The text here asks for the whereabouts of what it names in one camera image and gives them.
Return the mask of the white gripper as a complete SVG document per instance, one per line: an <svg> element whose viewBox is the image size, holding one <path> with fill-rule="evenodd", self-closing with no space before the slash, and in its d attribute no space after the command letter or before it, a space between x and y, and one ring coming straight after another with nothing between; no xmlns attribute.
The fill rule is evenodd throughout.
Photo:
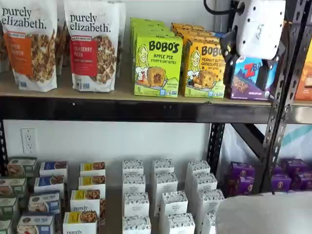
<svg viewBox="0 0 312 234"><path fill-rule="evenodd" d="M239 57L262 59L256 87L265 91L275 80L275 73L285 46L278 46L282 34L286 1L241 0L233 29L220 38L225 61L223 83L230 86Z"/></svg>

